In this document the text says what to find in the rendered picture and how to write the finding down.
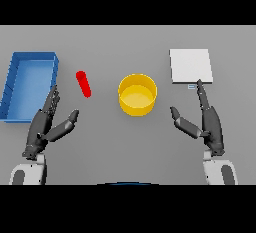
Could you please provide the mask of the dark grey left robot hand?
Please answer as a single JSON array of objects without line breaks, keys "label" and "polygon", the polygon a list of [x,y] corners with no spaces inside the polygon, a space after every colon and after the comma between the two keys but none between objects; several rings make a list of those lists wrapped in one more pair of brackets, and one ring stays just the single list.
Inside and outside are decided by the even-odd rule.
[{"label": "dark grey left robot hand", "polygon": [[55,142],[69,134],[77,122],[79,111],[73,110],[66,120],[53,127],[58,102],[60,101],[57,86],[54,85],[46,97],[44,106],[35,114],[28,130],[26,147],[22,156],[27,160],[35,160],[45,150],[49,142]]}]

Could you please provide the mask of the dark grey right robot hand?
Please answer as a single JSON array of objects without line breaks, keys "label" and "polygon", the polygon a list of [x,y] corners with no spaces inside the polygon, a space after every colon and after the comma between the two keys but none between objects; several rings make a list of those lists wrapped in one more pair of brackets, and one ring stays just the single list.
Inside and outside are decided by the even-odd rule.
[{"label": "dark grey right robot hand", "polygon": [[209,104],[201,80],[197,81],[197,95],[202,112],[202,128],[182,117],[179,111],[172,106],[170,111],[174,120],[174,126],[193,139],[203,138],[204,144],[211,151],[211,156],[222,156],[225,151],[220,118],[215,108]]}]

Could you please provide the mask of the thin dark arc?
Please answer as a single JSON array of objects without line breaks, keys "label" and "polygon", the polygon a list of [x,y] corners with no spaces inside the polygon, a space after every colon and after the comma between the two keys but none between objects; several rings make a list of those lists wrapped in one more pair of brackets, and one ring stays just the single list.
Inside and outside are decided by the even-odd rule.
[{"label": "thin dark arc", "polygon": [[98,183],[97,185],[106,185],[106,186],[112,186],[112,185],[118,185],[118,186],[152,186],[152,185],[160,185],[159,183],[149,183],[149,182],[106,182],[106,183]]}]

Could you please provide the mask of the yellow bowl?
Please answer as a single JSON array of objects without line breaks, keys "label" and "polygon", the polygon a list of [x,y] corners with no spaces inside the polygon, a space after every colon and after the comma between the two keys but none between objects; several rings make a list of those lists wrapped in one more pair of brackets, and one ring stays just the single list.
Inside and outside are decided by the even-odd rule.
[{"label": "yellow bowl", "polygon": [[118,102],[131,117],[149,114],[156,102],[158,89],[154,80],[141,73],[130,74],[118,86]]}]

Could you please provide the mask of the pale square measuring scale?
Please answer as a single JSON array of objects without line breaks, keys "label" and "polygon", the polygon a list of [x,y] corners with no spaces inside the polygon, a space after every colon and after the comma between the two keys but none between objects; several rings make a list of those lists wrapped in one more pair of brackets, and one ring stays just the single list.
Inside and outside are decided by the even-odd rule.
[{"label": "pale square measuring scale", "polygon": [[210,55],[207,49],[170,49],[170,68],[173,84],[192,84],[198,80],[213,83]]}]

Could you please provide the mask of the red beaker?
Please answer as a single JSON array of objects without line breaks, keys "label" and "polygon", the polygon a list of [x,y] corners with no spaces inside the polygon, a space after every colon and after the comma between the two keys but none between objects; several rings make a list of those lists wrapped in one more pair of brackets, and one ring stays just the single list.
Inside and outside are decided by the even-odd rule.
[{"label": "red beaker", "polygon": [[80,89],[81,89],[83,95],[86,98],[89,98],[91,96],[91,88],[90,88],[90,84],[89,84],[87,76],[86,76],[86,72],[85,71],[77,71],[76,79],[78,81],[78,84],[80,86]]}]

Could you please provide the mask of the blue tray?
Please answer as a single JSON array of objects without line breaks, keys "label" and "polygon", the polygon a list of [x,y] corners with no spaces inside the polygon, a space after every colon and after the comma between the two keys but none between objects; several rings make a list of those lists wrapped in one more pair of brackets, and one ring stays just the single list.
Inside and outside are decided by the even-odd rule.
[{"label": "blue tray", "polygon": [[30,123],[56,84],[55,52],[13,52],[0,100],[0,121]]}]

